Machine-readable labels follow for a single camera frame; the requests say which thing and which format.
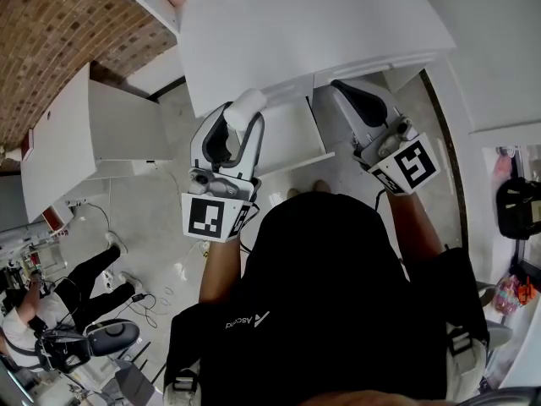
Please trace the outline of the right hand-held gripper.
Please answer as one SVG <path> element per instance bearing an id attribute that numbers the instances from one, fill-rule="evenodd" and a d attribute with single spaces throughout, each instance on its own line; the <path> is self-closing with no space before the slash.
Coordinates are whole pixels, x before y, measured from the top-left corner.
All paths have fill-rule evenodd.
<path id="1" fill-rule="evenodd" d="M 390 193 L 411 195 L 438 174 L 427 134 L 418 132 L 410 118 L 399 118 L 395 98 L 386 88 L 364 79 L 336 79 L 331 97 L 364 147 L 353 158 Z M 372 140 L 371 128 L 387 127 L 390 122 Z"/>

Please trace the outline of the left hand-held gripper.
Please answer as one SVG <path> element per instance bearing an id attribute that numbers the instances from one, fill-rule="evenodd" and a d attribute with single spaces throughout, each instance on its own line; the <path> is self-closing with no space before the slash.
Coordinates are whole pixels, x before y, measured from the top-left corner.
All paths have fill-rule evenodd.
<path id="1" fill-rule="evenodd" d="M 181 194 L 183 233 L 188 237 L 212 242 L 237 238 L 249 220 L 261 186 L 261 180 L 252 177 L 260 157 L 265 120 L 255 114 L 245 130 L 234 131 L 239 146 L 231 159 L 223 116 L 231 105 L 226 102 L 211 112 L 190 143 L 193 168 L 189 170 L 189 191 Z"/>

